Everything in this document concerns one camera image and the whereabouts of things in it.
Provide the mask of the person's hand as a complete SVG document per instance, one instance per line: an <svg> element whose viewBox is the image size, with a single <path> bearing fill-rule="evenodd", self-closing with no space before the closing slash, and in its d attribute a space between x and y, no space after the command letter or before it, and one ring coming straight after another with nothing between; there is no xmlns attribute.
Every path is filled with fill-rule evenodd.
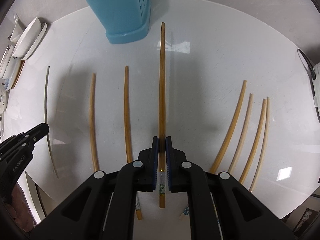
<svg viewBox="0 0 320 240"><path fill-rule="evenodd" d="M6 203L5 206L21 230L29 232L34 228L35 220L25 199L24 192L18 183L12 191L11 203Z"/></svg>

